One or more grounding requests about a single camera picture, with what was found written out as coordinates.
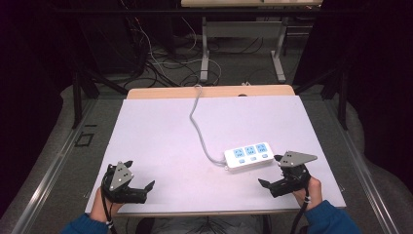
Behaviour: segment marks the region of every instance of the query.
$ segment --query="black curtain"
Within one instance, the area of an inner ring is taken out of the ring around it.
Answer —
[[[385,11],[373,12],[376,20],[358,37],[361,43],[349,60],[349,102],[364,129],[365,156],[413,191],[413,2],[325,0],[322,7],[362,9],[377,3],[385,4]],[[361,24],[362,18],[317,19],[294,85],[334,67]]]
[[[62,106],[70,71],[47,36],[36,1],[0,3],[3,215],[26,180]]]

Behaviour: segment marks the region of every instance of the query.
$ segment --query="power strip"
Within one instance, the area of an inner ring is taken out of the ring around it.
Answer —
[[[274,161],[273,151],[267,142],[228,149],[225,150],[224,155],[227,161],[226,169],[229,171],[237,171]]]

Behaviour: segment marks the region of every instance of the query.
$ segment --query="tabletop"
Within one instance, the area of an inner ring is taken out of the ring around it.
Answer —
[[[322,0],[182,0],[182,7],[212,8],[212,7],[285,7],[285,6],[316,6]]]
[[[132,160],[135,177],[129,187],[143,188],[152,180],[155,186],[145,204],[126,204],[119,215],[242,215],[299,209],[293,195],[275,199],[258,182],[258,178],[282,179],[276,162],[230,172],[209,161],[189,118],[199,91],[194,87],[131,90],[94,189],[100,186],[107,165]],[[291,150],[317,155],[306,166],[312,176],[322,178],[323,197],[336,207],[346,206],[303,103],[291,87],[203,87],[193,117],[209,155],[217,160],[227,149],[264,141],[275,154]]]

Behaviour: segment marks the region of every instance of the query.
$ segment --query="teal sleeve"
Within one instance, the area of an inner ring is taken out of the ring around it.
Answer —
[[[87,214],[82,214],[77,219],[68,223],[64,229],[60,232],[61,234],[107,234],[108,228],[106,223],[99,222],[93,219],[90,219]]]
[[[308,234],[361,233],[345,211],[333,207],[328,201],[323,201],[304,215],[309,222]]]

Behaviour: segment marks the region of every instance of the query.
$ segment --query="person's arm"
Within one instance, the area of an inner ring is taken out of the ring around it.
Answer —
[[[304,216],[309,222],[308,234],[361,233],[345,211],[333,207],[328,201],[322,200],[321,182],[314,177],[309,181],[309,193],[311,203],[304,213]],[[306,195],[305,190],[301,189],[293,192],[293,194],[298,204],[302,206]]]
[[[123,206],[123,204],[116,204],[111,203],[106,199],[106,207],[108,210],[111,211],[111,215],[115,215],[119,209]],[[101,233],[106,234],[108,231],[108,227],[106,225],[106,214],[103,208],[102,198],[101,198],[101,191],[100,188],[97,189],[96,194],[94,196],[94,205],[92,206],[92,210],[90,214],[82,214],[77,219],[68,223],[63,230],[60,232],[62,234],[69,234],[69,233]]]

